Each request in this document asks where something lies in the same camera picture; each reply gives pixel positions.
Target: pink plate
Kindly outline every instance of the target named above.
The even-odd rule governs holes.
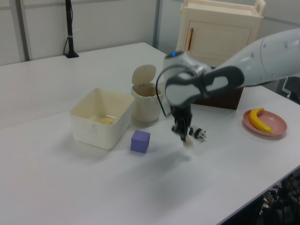
[[[286,129],[287,129],[287,125],[286,122],[279,116],[277,116],[276,114],[269,112],[269,111],[262,111],[258,114],[259,119],[264,122],[265,124],[267,124],[268,126],[270,126],[273,130],[273,133],[267,133],[267,132],[263,132],[260,131],[258,129],[256,129],[252,123],[250,122],[249,119],[249,114],[250,114],[251,110],[248,110],[247,112],[244,113],[243,116],[243,120],[245,125],[250,128],[251,130],[253,130],[254,132],[260,134],[260,135],[266,135],[266,136],[278,136],[278,135],[282,135],[285,133]]]

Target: toy panda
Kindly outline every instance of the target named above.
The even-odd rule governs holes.
[[[202,130],[201,128],[193,125],[191,126],[190,130],[189,130],[189,135],[194,135],[194,138],[198,139],[198,137],[200,137],[201,139],[206,138],[206,130]]]

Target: purple cube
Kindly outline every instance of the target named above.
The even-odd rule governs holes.
[[[131,138],[131,150],[146,153],[149,146],[150,133],[136,130]]]

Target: banana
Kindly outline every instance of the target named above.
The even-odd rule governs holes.
[[[258,118],[258,113],[263,111],[264,108],[260,108],[260,109],[253,109],[250,111],[249,114],[249,119],[250,122],[253,124],[254,127],[256,127],[257,129],[259,129],[260,131],[263,132],[267,132],[267,133],[273,133],[273,130],[264,122],[262,122],[259,118]]]

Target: white robotic arm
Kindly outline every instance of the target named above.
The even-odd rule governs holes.
[[[164,60],[165,96],[175,118],[172,131],[186,141],[191,103],[235,88],[300,76],[300,29],[259,39],[215,69],[173,52]]]

